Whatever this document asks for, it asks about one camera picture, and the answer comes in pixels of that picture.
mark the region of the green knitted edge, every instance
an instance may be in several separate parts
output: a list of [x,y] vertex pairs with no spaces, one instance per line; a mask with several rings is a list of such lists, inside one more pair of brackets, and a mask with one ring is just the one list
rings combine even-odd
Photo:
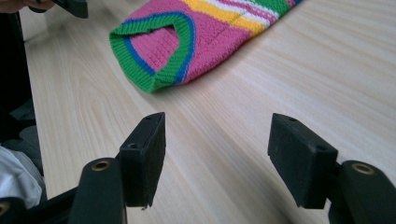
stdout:
[[[137,35],[150,33],[152,30],[173,25],[178,36],[178,47],[169,58],[168,63],[154,76],[150,75],[138,64],[131,52],[125,45],[126,35]],[[126,21],[118,28],[110,32],[109,40],[111,48],[119,61],[124,74],[142,91],[152,92],[159,88],[170,86],[175,83],[177,72],[179,71],[189,53],[191,53],[191,43],[193,41],[193,30],[185,17],[177,14],[155,14],[150,17]]]
[[273,10],[279,14],[279,18],[285,15],[290,10],[290,5],[286,1],[279,1],[279,0],[256,0],[251,1],[254,2],[262,7],[266,7],[268,9]]

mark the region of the white stripe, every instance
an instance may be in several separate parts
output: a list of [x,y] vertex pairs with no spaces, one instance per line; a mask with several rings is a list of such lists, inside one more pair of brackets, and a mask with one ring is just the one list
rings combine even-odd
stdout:
[[244,8],[226,5],[226,4],[223,4],[217,0],[202,0],[202,1],[206,1],[206,2],[210,3],[211,5],[218,7],[220,9],[223,9],[223,10],[236,12],[236,13],[240,14],[242,17],[245,17],[247,19],[264,23],[265,27],[268,27],[270,25],[270,22],[267,19],[253,15]]
[[277,14],[277,12],[267,8],[267,7],[263,7],[262,5],[259,5],[256,3],[256,1],[252,0],[252,1],[247,1],[247,0],[229,0],[231,2],[235,2],[235,3],[241,3],[241,4],[246,4],[249,5],[250,7],[253,7],[254,10],[257,11],[263,11],[266,13],[270,13],[271,15],[273,15],[276,19],[279,19],[279,14]]

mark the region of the black plastic part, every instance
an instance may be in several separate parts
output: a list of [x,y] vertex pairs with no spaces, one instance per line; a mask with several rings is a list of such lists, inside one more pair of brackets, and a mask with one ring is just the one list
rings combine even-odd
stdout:
[[21,217],[26,213],[24,201],[9,197],[0,199],[0,223],[22,224]]
[[24,223],[67,223],[77,188],[70,189],[27,211]]
[[299,120],[273,115],[268,155],[298,206],[324,207],[337,153]]
[[62,7],[72,15],[87,19],[88,18],[88,6],[85,0],[52,0],[56,5]]
[[102,158],[84,166],[68,223],[126,223],[117,160]]
[[339,181],[356,223],[396,223],[396,189],[381,170],[362,161],[345,161]]
[[127,206],[152,206],[165,156],[165,114],[143,118],[120,147]]

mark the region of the knitted fabric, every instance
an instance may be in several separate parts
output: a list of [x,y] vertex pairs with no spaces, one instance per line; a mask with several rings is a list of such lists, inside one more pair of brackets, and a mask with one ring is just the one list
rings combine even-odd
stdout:
[[301,0],[151,0],[109,39],[143,91],[187,83],[226,60]]

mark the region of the white fabric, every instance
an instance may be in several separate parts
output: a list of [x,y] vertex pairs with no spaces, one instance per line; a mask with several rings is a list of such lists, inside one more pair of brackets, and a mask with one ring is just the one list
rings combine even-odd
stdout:
[[0,198],[18,197],[31,208],[40,203],[44,187],[43,176],[24,153],[0,146]]

